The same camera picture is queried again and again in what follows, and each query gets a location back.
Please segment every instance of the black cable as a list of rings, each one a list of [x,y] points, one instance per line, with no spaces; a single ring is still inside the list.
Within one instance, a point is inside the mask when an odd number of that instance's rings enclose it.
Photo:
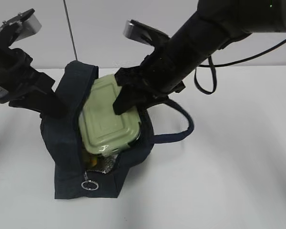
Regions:
[[[264,51],[264,52],[261,52],[257,55],[254,55],[254,56],[251,56],[251,57],[248,57],[248,58],[245,58],[245,59],[242,59],[242,60],[239,60],[239,61],[235,61],[235,62],[230,62],[230,63],[224,63],[224,64],[217,64],[217,65],[214,65],[216,68],[220,68],[220,67],[227,67],[227,66],[231,66],[231,65],[234,65],[234,64],[238,64],[238,63],[243,63],[243,62],[247,62],[247,61],[250,61],[250,60],[253,60],[253,59],[256,59],[260,56],[263,56],[267,53],[270,53],[272,52],[273,50],[281,47],[282,45],[286,44],[286,39],[283,40],[282,42],[280,42],[279,44],[273,46],[272,48]],[[202,68],[210,68],[211,65],[205,65],[205,64],[201,64],[199,67],[202,67]]]
[[[194,83],[195,83],[195,86],[197,87],[197,89],[199,91],[201,91],[202,93],[204,93],[204,94],[213,94],[216,91],[216,89],[217,89],[216,68],[215,68],[215,66],[213,64],[212,56],[209,56],[208,60],[209,60],[209,65],[210,65],[211,72],[212,72],[213,90],[211,92],[209,92],[209,91],[203,89],[202,86],[200,86],[199,82],[197,81],[197,69],[195,70]]]

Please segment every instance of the bag handle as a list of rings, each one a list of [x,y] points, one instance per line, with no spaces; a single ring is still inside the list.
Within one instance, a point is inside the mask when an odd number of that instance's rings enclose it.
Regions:
[[[172,143],[172,142],[179,142],[184,140],[194,131],[194,121],[191,116],[175,101],[169,99],[168,101],[164,102],[165,105],[175,109],[176,111],[183,114],[183,116],[187,119],[189,126],[187,130],[176,133],[176,134],[164,134],[164,135],[154,135],[151,139],[151,143],[153,144],[163,144],[163,143]]]

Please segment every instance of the light green lunch box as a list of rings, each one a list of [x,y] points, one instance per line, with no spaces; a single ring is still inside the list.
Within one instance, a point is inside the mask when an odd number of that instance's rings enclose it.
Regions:
[[[140,116],[136,107],[122,115],[112,104],[122,87],[113,74],[96,79],[79,117],[82,141],[93,155],[108,157],[130,147],[140,136]]]

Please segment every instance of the white wall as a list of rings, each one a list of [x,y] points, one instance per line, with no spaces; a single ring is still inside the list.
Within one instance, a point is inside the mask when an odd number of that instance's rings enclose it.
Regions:
[[[170,36],[195,12],[198,0],[67,0],[79,60],[100,67],[139,64],[152,48],[123,37],[126,20],[136,19]],[[74,59],[62,0],[0,0],[0,23],[20,11],[36,9],[43,25],[34,37],[16,43],[39,68],[63,68]],[[215,63],[264,51],[286,34],[254,34],[214,54]],[[286,45],[243,65],[286,65]]]
[[[63,68],[74,60],[65,11],[60,0],[0,0],[0,26],[19,12],[34,8],[42,29],[34,36],[16,42],[33,58],[36,68]]]

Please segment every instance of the white table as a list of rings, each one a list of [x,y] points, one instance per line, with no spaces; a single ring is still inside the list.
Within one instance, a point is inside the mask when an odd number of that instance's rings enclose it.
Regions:
[[[214,95],[201,94],[193,76],[172,95],[195,132],[155,146],[118,199],[54,200],[39,115],[0,105],[0,229],[286,229],[286,66],[217,71]],[[209,70],[198,77],[209,86]],[[149,112],[158,134],[187,127],[164,105]]]

